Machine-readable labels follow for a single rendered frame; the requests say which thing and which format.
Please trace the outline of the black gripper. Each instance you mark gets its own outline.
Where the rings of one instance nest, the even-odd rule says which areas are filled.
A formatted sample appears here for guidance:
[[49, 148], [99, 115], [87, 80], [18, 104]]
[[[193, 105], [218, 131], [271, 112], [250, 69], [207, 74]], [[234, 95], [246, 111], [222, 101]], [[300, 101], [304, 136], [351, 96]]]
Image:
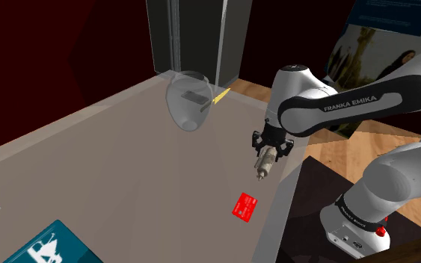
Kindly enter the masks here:
[[286, 139], [286, 131], [284, 129], [265, 123], [262, 134], [258, 131], [253, 132], [251, 146], [257, 153], [260, 153], [264, 146], [275, 147], [277, 151], [275, 161], [278, 161], [279, 158], [287, 156], [291, 152], [294, 140]]

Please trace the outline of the grey cylindrical tool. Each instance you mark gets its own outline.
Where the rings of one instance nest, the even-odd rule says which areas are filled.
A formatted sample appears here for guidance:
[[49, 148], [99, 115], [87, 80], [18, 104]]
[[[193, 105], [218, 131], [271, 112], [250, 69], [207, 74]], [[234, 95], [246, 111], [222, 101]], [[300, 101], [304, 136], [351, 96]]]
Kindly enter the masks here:
[[269, 174], [276, 157], [277, 150], [275, 147], [269, 146], [262, 150], [254, 165], [254, 168], [256, 169], [256, 177], [259, 181]]

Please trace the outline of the red card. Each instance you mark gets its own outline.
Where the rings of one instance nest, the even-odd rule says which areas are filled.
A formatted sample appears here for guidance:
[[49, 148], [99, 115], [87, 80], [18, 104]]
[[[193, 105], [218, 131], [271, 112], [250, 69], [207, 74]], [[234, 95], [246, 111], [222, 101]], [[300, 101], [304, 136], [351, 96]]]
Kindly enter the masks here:
[[242, 193], [232, 210], [232, 214], [248, 223], [257, 203], [258, 200], [256, 198], [250, 196], [249, 194]]

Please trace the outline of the dark robot stand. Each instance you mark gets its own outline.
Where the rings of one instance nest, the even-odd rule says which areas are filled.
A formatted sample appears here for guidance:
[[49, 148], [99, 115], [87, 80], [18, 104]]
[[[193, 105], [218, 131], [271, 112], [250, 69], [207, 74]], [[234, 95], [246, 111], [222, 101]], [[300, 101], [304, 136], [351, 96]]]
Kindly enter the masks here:
[[352, 182], [312, 157], [303, 161], [275, 263], [351, 263], [354, 258], [332, 244], [319, 219]]

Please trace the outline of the yellow pencil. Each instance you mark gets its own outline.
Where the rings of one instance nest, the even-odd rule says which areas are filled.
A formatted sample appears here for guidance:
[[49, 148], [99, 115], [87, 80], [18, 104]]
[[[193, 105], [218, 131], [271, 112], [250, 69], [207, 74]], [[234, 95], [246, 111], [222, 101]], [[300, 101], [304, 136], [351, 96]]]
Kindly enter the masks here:
[[200, 109], [200, 113], [204, 112], [207, 108], [209, 108], [211, 105], [215, 105], [217, 104], [223, 97], [225, 97], [228, 92], [231, 90], [230, 87], [228, 87], [227, 89], [225, 89], [223, 92], [221, 92], [220, 94], [218, 94], [211, 102], [206, 103], [201, 109]]

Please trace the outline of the dark grey phone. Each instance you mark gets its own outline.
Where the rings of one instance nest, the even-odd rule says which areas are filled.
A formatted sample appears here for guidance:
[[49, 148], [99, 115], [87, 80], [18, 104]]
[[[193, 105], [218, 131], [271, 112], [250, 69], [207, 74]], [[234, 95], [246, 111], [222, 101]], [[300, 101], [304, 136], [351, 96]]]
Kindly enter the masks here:
[[199, 93], [195, 93], [191, 90], [184, 92], [181, 97], [191, 102], [197, 103], [198, 105], [205, 105], [209, 101], [208, 97], [200, 95]]

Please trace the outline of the clear glass bowl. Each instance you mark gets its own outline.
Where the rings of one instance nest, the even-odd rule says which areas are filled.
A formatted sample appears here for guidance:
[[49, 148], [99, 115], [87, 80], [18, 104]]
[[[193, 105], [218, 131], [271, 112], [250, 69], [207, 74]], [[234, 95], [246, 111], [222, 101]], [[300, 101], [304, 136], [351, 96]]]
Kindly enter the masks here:
[[205, 122], [211, 106], [200, 113], [204, 105], [198, 105], [181, 97], [188, 90], [208, 97], [209, 102], [214, 96], [211, 84], [203, 74], [195, 71], [173, 72], [165, 95], [169, 113], [183, 131], [193, 132]]

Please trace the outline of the dark grey refrigerator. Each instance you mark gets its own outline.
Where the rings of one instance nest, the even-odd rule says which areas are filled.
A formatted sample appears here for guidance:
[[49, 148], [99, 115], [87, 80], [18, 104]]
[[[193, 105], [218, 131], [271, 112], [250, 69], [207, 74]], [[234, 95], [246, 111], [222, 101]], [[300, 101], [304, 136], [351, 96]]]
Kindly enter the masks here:
[[215, 86], [239, 78], [253, 0], [146, 0], [157, 73], [195, 71]]

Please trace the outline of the teal book with white print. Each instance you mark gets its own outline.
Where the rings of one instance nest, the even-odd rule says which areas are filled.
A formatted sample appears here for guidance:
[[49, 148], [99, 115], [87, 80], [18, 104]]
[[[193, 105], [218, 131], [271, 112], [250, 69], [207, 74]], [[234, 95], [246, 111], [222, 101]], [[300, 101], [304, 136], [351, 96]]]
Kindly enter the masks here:
[[3, 263], [104, 263], [60, 220], [55, 220]]

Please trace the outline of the wall picture with woman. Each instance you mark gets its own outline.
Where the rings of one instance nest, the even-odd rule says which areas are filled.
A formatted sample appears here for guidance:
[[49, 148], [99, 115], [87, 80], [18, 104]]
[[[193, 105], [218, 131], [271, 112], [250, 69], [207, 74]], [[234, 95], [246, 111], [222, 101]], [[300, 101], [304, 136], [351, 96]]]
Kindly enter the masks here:
[[421, 35], [347, 24], [325, 65], [327, 85], [339, 93], [390, 74], [421, 54]]

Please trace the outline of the dark blue wall poster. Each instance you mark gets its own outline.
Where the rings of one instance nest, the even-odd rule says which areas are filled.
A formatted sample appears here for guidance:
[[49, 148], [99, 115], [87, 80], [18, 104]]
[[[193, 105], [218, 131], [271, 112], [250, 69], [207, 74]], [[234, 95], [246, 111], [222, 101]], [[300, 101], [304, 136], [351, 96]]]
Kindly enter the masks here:
[[421, 36], [421, 0], [356, 0], [346, 23]]

